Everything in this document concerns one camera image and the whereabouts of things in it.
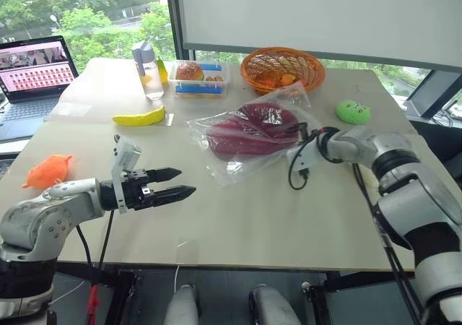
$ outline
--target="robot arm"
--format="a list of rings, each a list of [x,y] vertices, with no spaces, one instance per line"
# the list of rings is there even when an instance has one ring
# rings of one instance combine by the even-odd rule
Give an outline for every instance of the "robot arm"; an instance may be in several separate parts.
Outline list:
[[[21,318],[48,307],[57,258],[68,234],[80,223],[117,208],[121,213],[162,206],[190,196],[196,188],[149,189],[151,182],[168,181],[174,168],[134,170],[141,150],[116,136],[113,180],[69,181],[46,189],[35,199],[14,205],[0,222],[0,320]]]
[[[327,136],[324,154],[372,170],[382,196],[374,218],[390,239],[414,251],[416,282],[427,324],[462,321],[462,209],[443,182],[397,133],[374,134],[365,127]],[[289,160],[295,150],[287,153]],[[315,142],[295,161],[302,170],[322,160]]]

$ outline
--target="water bottle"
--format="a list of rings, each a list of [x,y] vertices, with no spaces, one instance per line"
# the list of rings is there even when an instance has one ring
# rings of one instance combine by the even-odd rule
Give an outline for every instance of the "water bottle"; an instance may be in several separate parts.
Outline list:
[[[131,53],[143,84],[144,94],[151,100],[160,99],[164,95],[164,89],[151,45],[146,41],[138,42],[132,47]]]

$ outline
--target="beige table surface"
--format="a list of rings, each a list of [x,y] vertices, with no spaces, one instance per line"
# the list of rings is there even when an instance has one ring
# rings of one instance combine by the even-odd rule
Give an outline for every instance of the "beige table surface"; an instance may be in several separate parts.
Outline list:
[[[183,171],[169,182],[153,183],[155,189],[185,184],[196,186],[197,191],[176,204],[116,214],[106,253],[107,262],[389,270],[365,200],[348,165],[326,162],[316,165],[311,170],[308,185],[298,192],[287,184],[286,160],[224,188],[209,175],[205,165],[211,156],[192,142],[184,127],[184,118],[200,116],[195,111],[198,109],[218,110],[218,113],[223,111],[219,106],[226,102],[243,103],[254,96],[249,89],[243,90],[245,84],[236,82],[232,83],[225,100],[185,100],[174,98],[171,92],[166,93],[162,101],[169,112],[175,114],[171,126],[124,128],[101,123],[103,120],[93,123],[71,121],[69,116],[69,121],[45,122],[0,181],[0,214],[12,204],[38,194],[30,188],[21,189],[20,184],[27,171],[51,153],[75,156],[69,179],[93,176],[100,180],[109,179],[113,135],[124,134],[143,150],[138,167],[170,166]],[[370,125],[380,131],[399,130],[408,134],[422,162],[433,169],[461,200],[455,182],[423,138],[414,133],[372,72],[328,71],[324,86],[311,93],[310,99],[322,122],[345,127],[332,115],[329,103],[335,103],[335,97],[337,100],[361,98],[374,108],[373,95],[382,106]],[[131,102],[144,101],[139,92],[133,91],[131,96]],[[381,116],[384,107],[388,107],[389,112]],[[370,175],[366,182],[375,186]],[[372,188],[370,193],[377,199]],[[107,220],[106,215],[82,225],[94,259],[103,244]],[[398,248],[398,255],[405,268],[413,268],[413,258],[408,251]],[[69,236],[59,258],[62,261],[85,260],[75,232]]]
[[[166,67],[169,69],[170,63],[167,62]],[[173,117],[160,125],[184,127],[189,119],[233,111],[258,97],[240,76],[239,66],[231,65],[230,68],[231,81],[225,99],[178,98],[173,86],[167,84],[162,99],[149,100],[142,94],[132,60],[94,58],[66,89],[48,119],[112,123],[111,117],[115,114],[144,113],[165,105]],[[372,129],[417,134],[377,76],[369,70],[328,69],[322,87],[310,92],[308,98],[316,118],[323,125],[352,128],[353,125],[340,121],[334,114],[340,100],[351,99],[372,108],[373,119],[367,124]]]

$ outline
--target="wicker basket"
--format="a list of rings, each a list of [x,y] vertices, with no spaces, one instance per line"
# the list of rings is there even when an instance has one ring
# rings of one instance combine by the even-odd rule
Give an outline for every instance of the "wicker basket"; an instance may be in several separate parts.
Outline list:
[[[246,56],[240,65],[240,74],[260,95],[275,89],[259,82],[261,76],[280,77],[286,73],[294,74],[307,91],[319,88],[326,76],[317,58],[292,48],[260,48]]]

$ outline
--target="plastic bag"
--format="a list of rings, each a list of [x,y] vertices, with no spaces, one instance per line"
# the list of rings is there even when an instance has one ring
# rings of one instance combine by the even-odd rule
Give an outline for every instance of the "plastic bag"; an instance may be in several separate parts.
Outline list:
[[[235,111],[188,121],[193,139],[207,153],[207,168],[223,185],[275,163],[299,141],[287,129],[302,122],[319,129],[299,83],[270,92]]]

